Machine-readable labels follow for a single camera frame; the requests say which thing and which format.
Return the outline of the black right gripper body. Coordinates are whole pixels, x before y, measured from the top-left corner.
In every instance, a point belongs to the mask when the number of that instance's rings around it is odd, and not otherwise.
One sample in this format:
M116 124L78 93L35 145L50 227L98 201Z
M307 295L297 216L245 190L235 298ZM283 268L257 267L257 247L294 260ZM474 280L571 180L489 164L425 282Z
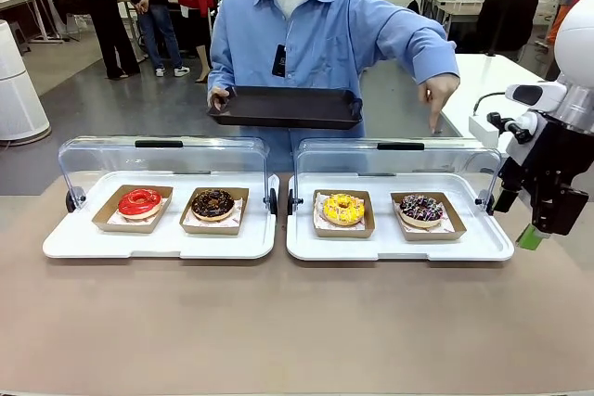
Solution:
M545 113L528 111L505 131L511 139L499 178L521 182L528 193L536 185L571 185L593 163L593 134Z

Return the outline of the person's right hand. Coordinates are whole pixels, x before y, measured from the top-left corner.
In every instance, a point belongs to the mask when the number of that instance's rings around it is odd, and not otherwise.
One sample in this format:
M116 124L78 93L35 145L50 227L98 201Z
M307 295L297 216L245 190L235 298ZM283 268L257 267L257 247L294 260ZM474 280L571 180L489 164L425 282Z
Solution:
M207 105L209 108L215 108L216 110L221 111L226 105L228 98L229 91L227 89L215 86L207 95Z

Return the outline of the person's left hand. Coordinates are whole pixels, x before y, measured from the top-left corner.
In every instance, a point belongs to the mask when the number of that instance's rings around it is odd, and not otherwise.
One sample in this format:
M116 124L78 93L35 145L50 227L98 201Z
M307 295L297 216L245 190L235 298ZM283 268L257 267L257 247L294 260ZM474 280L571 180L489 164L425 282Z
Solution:
M459 77L454 74L434 76L418 86L419 100L427 104L431 111L429 127L433 134L437 132L441 112L449 98L456 92L460 84Z

